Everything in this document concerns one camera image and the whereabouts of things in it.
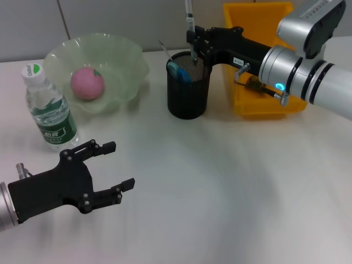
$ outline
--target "bottle cap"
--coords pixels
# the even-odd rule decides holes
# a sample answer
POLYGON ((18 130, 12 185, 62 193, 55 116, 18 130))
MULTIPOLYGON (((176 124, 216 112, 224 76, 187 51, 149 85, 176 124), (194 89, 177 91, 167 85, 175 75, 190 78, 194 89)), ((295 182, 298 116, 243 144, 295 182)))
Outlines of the bottle cap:
POLYGON ((22 78, 27 86, 41 84, 46 80, 43 67, 38 63, 27 64, 22 70, 22 78))

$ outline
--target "blue indicator light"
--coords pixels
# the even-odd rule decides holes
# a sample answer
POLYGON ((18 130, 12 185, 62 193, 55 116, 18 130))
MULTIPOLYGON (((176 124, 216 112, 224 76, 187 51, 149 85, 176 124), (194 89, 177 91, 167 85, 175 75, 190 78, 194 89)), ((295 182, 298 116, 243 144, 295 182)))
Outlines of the blue indicator light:
POLYGON ((280 91, 284 91, 285 90, 285 85, 283 84, 275 84, 276 89, 279 89, 280 91))

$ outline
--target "white wall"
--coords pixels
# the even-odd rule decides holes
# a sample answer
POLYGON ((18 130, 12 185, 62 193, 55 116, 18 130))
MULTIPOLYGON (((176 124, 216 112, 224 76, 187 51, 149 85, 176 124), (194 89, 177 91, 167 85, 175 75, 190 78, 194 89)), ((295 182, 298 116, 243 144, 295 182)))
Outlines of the white wall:
MULTIPOLYGON (((197 25, 224 26, 222 4, 254 0, 193 0, 197 25)), ((275 0, 257 0, 268 2, 275 0)), ((303 0, 293 0, 298 6, 303 0)), ((335 36, 352 36, 352 0, 335 36)), ((184 0, 60 0, 71 37, 90 32, 124 35, 145 50, 185 43, 184 0)), ((0 62, 43 58, 68 39, 57 0, 0 0, 0 62)))

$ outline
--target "blue object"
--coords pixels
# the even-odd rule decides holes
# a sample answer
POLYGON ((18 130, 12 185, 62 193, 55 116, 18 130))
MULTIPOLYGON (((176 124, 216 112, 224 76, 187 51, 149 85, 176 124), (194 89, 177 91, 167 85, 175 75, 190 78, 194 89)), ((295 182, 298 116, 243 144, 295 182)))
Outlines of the blue object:
POLYGON ((275 84, 276 89, 279 89, 280 91, 285 90, 285 85, 284 84, 275 84))
POLYGON ((189 76, 189 74, 184 69, 180 68, 179 65, 177 65, 176 63, 169 62, 167 64, 167 68, 173 78, 178 79, 183 83, 191 82, 191 77, 189 76))

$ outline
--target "robotic arm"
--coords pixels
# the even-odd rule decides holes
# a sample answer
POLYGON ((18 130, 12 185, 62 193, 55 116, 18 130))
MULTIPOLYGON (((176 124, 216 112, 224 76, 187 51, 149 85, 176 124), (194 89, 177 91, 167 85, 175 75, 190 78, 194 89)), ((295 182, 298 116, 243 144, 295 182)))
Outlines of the robotic arm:
POLYGON ((122 193, 133 189, 135 180, 132 178, 108 190, 94 192, 92 177, 83 163, 115 150, 115 142, 99 146, 91 140, 72 150, 62 151, 56 168, 35 176, 19 163, 20 180, 10 183, 9 191, 5 183, 0 184, 0 232, 63 205, 72 205, 86 214, 120 204, 122 193))
POLYGON ((187 31, 187 42, 211 67, 219 63, 256 75, 263 84, 282 91, 269 93, 285 106, 290 95, 352 120, 352 73, 322 59, 346 9, 345 0, 309 0, 281 20, 277 35, 295 48, 272 48, 242 36, 241 27, 187 31))

